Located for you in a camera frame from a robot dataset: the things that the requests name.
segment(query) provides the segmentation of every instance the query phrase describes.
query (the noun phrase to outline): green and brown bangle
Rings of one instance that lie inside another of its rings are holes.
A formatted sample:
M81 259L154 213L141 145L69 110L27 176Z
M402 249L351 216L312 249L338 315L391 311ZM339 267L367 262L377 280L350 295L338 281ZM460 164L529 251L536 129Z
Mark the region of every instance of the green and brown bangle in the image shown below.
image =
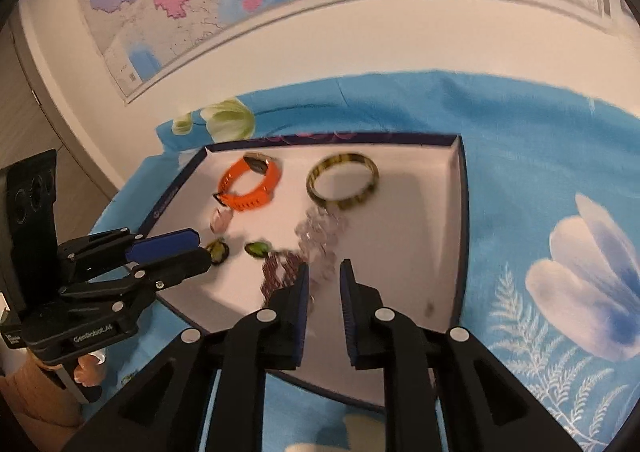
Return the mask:
M352 197L347 197L344 199L327 199L322 197L318 192L316 192L315 184L319 175L327 169L331 168L335 165L340 165L347 162L356 162L361 163L365 167L367 167L371 171L371 180L367 183L366 187L363 188L360 192ZM378 188L378 182L380 181L380 173L378 172L378 168L375 163L364 156L363 154L359 154L357 152L343 152L341 154L335 154L333 156L329 156L326 159L323 159L320 163L318 163L315 167L311 169L309 174L306 176L306 193L309 194L309 197L313 200L313 202L322 207L324 209L330 209L331 207L337 207L340 210L348 210L353 208L356 205L364 203L369 197L376 191Z

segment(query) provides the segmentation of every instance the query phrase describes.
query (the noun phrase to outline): white leaf pattern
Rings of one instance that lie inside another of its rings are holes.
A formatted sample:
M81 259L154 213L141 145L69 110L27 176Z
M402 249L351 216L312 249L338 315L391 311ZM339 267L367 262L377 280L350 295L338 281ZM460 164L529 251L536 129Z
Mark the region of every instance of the white leaf pattern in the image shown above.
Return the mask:
M556 334L533 304L524 301L508 265L498 280L495 297L490 315L498 323L492 330L506 337L490 345L490 349L504 353L500 358L507 368L523 381L584 452L601 452L607 442L598 433L611 404L628 386L620 385L609 391L597 405L588 427L583 426L588 407L595 405L591 401L594 388L613 369L585 374L593 356L577 354L578 346L569 347L553 360L556 349L568 341Z

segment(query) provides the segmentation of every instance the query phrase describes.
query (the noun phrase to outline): silver screw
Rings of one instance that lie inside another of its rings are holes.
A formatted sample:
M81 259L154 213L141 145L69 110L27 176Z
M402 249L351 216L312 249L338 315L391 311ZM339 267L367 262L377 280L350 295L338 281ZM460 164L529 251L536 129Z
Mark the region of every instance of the silver screw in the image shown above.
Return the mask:
M185 344L193 344L194 342L200 340L200 336L200 331L191 327L189 329L185 329L180 334L180 340L182 340Z
M391 322L396 317L393 310L388 307L381 307L380 309L377 309L375 315L378 320L382 320L383 322Z
M261 309L255 316L260 322L271 322L276 320L277 313L273 309Z
M469 340L469 331L467 331L463 327L454 327L451 331L449 331L449 336L456 342L466 342L467 340Z

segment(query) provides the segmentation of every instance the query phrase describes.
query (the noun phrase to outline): white and blue flower print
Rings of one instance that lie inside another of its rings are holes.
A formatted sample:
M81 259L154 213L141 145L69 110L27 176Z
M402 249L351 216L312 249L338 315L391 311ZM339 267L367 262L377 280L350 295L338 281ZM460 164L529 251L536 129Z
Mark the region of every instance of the white and blue flower print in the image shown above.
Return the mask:
M636 250L599 204L576 194L577 216L551 232L551 259L535 262L527 291L549 322L585 351L611 361L640 353Z

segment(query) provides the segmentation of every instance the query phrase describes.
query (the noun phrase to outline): blue tablecloth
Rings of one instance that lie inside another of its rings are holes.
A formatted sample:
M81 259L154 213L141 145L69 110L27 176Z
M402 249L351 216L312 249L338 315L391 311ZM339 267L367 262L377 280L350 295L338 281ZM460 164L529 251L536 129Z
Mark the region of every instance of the blue tablecloth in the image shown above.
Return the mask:
M567 90L444 72L327 79L238 100L246 111L231 119L248 115L256 138L460 133L470 191L462 325L585 450L604 448L640 396L638 118ZM185 136L172 122L158 127L165 153L143 162L94 231L136 230L194 150L211 143L209 132L222 132L197 111L192 118ZM158 303L140 324L139 336L109 349L108 395L186 326ZM301 443L348 450L354 433L382 425L274 378L265 403L265 451Z

